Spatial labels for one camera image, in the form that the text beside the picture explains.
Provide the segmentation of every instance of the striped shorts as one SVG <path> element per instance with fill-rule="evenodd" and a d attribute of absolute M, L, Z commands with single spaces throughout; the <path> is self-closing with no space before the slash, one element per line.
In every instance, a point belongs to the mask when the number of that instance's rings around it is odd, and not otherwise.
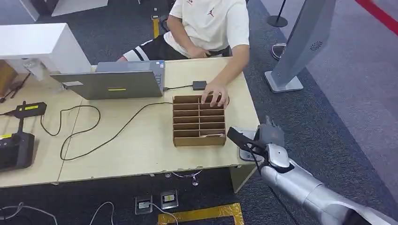
<path fill-rule="evenodd" d="M 183 56 L 164 40 L 163 35 L 147 41 L 140 46 L 126 52 L 123 55 L 127 61 L 148 61 L 148 60 L 185 60 Z"/>

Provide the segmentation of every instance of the yellow sticker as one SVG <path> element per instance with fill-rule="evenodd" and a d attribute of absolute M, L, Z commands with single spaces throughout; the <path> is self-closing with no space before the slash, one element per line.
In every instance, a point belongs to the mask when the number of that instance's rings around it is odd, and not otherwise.
<path fill-rule="evenodd" d="M 11 136 L 12 136 L 12 134 L 1 135 L 0 139 L 9 138 Z"/>
<path fill-rule="evenodd" d="M 34 106 L 25 107 L 25 110 L 37 109 L 37 108 L 38 108 L 38 105 L 34 105 Z"/>
<path fill-rule="evenodd" d="M 108 91 L 121 91 L 126 90 L 125 88 L 108 88 Z"/>
<path fill-rule="evenodd" d="M 166 195 L 166 196 L 164 196 L 164 201 L 165 202 L 174 201 L 174 195 Z"/>

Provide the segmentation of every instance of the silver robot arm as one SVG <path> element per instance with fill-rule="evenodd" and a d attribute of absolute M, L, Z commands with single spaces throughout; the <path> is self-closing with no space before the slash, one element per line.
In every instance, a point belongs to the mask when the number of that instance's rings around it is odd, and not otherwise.
<path fill-rule="evenodd" d="M 273 122 L 261 124 L 254 140 L 233 127 L 227 136 L 241 149 L 263 156 L 259 171 L 266 184 L 293 200 L 321 225 L 398 225 L 379 211 L 330 190 L 296 164 L 283 147 L 283 131 Z"/>

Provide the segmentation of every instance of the white t-shirt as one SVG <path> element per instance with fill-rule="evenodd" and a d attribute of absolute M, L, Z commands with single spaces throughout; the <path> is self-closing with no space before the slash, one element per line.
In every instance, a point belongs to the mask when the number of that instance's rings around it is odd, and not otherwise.
<path fill-rule="evenodd" d="M 249 16 L 245 0 L 176 0 L 170 15 L 181 18 L 194 45 L 209 51 L 249 45 Z M 189 57 L 171 32 L 164 40 Z"/>

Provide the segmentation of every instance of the black adapter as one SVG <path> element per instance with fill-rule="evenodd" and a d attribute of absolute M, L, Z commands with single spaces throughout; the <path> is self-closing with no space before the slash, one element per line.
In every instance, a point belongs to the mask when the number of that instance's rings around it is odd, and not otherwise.
<path fill-rule="evenodd" d="M 206 81 L 193 81 L 192 89 L 193 90 L 204 90 L 206 88 L 206 85 L 207 85 Z"/>

